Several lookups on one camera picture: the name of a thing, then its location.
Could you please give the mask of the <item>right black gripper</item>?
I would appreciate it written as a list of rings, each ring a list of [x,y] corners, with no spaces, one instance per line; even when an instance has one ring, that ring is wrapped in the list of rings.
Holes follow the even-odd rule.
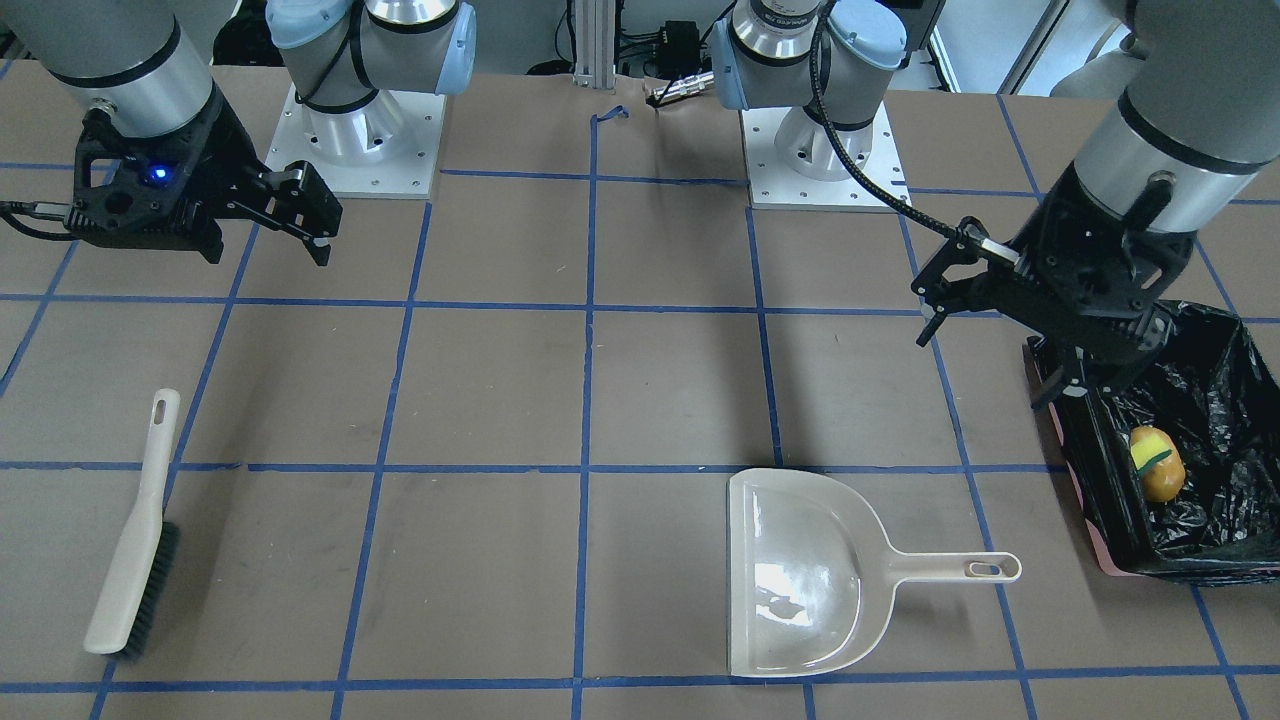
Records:
[[[102,217],[224,217],[300,240],[326,266],[343,206],[308,161],[265,167],[219,88],[184,126],[160,136],[123,135],[123,113],[100,104],[100,158],[118,160],[100,186]]]

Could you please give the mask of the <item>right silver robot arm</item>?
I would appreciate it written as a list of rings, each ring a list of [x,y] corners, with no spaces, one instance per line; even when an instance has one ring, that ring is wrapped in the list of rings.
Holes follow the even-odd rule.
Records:
[[[463,1],[269,1],[265,20],[308,128],[274,169],[165,1],[5,1],[3,22],[79,104],[69,202],[3,202],[14,231],[100,249],[221,259],[223,219],[298,238],[330,259],[342,205],[324,178],[422,150],[398,94],[443,97],[472,77]]]

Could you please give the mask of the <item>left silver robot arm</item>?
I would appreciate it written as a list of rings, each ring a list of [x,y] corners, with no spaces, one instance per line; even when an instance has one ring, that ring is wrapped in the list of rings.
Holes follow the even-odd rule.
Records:
[[[908,28],[879,1],[736,1],[710,28],[716,92],[733,110],[788,110],[790,165],[851,179],[940,234],[911,281],[928,345],[957,313],[995,310],[1044,337],[1059,370],[1036,398],[1126,388],[1172,334],[1161,295],[1198,232],[1277,159],[1275,1],[1114,1],[1146,56],[1114,109],[1010,241],[951,225],[873,182],[870,147]]]

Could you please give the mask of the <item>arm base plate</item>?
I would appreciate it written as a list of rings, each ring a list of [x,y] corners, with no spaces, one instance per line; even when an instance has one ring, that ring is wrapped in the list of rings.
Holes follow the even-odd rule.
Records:
[[[326,114],[294,99],[282,109],[264,161],[308,161],[338,199],[429,199],[448,97],[381,91],[369,105]]]
[[[890,213],[844,168],[826,132],[801,108],[740,113],[751,206],[756,210]],[[860,129],[837,133],[870,182],[910,205],[887,106]]]

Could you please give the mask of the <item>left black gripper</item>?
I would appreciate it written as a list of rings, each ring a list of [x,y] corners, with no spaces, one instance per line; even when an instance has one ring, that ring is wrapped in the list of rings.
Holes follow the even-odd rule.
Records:
[[[995,310],[1036,331],[1068,331],[1087,318],[1135,320],[1184,272],[1196,232],[1140,228],[1100,206],[1069,165],[1016,236],[992,240],[979,222],[963,222],[916,273],[911,288],[931,313],[916,337],[927,346],[957,313]],[[987,263],[987,270],[950,281],[954,266]],[[1018,295],[1014,283],[1027,290]],[[1030,341],[1039,384],[1030,409],[1056,400],[1114,395],[1132,383],[1132,364],[1100,363],[1083,348]]]

